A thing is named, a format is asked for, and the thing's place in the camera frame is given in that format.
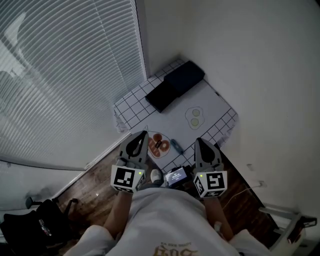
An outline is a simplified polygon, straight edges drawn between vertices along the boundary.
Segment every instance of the white cord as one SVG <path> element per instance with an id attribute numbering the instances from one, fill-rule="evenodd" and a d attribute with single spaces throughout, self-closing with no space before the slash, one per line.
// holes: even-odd
<path id="1" fill-rule="evenodd" d="M 261 185 L 257 185 L 257 186 L 253 186 L 253 187 L 248 187 L 248 188 L 246 188 L 245 190 L 242 190 L 241 192 L 233 195 L 233 196 L 230 198 L 230 200 L 226 203 L 226 205 L 222 208 L 222 210 L 224 210 L 224 209 L 227 207 L 227 205 L 230 203 L 230 201 L 231 201 L 234 197 L 236 197 L 237 195 L 240 195 L 241 193 L 243 193 L 243 192 L 245 192 L 245 191 L 247 191 L 247 190 L 252 190 L 252 189 L 254 189 L 254 188 L 261 188 L 261 187 L 262 187 Z"/>

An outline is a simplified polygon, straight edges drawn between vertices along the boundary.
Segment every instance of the window blind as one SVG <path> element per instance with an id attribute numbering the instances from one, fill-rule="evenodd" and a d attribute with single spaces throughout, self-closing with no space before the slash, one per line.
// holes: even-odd
<path id="1" fill-rule="evenodd" d="M 4 0 L 0 12 L 0 159 L 84 168 L 119 138 L 112 105 L 146 80 L 134 0 Z"/>

